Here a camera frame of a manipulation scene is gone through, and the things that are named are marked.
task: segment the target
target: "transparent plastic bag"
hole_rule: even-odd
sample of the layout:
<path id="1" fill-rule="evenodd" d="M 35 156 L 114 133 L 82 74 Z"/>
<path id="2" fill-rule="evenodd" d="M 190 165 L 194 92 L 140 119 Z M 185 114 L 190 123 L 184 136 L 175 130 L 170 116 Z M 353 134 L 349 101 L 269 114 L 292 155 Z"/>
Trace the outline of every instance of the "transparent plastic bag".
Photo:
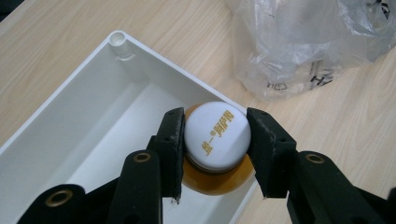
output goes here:
<path id="1" fill-rule="evenodd" d="M 228 0 L 236 76 L 262 100 L 323 86 L 396 44 L 394 0 Z"/>

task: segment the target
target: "wooden table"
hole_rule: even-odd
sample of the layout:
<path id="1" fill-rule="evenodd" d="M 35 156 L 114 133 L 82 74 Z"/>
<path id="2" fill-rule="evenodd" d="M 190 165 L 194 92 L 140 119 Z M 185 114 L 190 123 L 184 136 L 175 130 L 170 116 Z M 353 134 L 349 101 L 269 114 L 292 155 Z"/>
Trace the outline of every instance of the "wooden table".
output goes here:
<path id="1" fill-rule="evenodd" d="M 261 102 L 233 75 L 225 1 L 25 1 L 0 23 L 0 145 L 114 30 L 123 30 L 242 106 L 272 114 L 299 150 L 323 153 L 386 198 L 396 186 L 396 49 L 287 100 Z M 255 189 L 238 223 L 290 223 Z"/>

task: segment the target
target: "white box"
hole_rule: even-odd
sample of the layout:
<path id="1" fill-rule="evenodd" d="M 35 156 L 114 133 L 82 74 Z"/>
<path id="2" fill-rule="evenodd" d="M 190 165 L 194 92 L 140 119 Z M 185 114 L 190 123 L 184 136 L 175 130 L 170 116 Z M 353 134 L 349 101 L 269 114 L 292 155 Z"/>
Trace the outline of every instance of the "white box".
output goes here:
<path id="1" fill-rule="evenodd" d="M 122 31 L 110 34 L 0 148 L 0 223 L 16 223 L 43 191 L 63 183 L 86 192 L 120 175 L 145 149 L 163 114 L 208 101 L 213 90 Z M 164 223 L 233 223 L 255 186 L 206 196 L 183 186 L 163 199 Z"/>

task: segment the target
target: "bottle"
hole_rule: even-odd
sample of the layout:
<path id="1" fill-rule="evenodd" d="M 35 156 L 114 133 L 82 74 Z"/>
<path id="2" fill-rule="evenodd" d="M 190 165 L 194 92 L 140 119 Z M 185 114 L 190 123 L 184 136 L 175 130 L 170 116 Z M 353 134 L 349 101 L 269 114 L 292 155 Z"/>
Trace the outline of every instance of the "bottle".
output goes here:
<path id="1" fill-rule="evenodd" d="M 242 186 L 253 175 L 245 114 L 230 104 L 209 102 L 192 106 L 185 116 L 183 184 L 206 195 Z"/>

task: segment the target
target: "white lid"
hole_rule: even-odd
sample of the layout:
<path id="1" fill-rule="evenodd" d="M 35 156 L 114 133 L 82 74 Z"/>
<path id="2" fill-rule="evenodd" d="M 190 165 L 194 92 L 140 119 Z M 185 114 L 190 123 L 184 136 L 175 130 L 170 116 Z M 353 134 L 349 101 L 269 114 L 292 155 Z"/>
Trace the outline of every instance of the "white lid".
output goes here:
<path id="1" fill-rule="evenodd" d="M 195 108 L 186 120 L 184 140 L 191 160 L 207 171 L 222 172 L 242 160 L 250 143 L 248 120 L 223 102 Z"/>

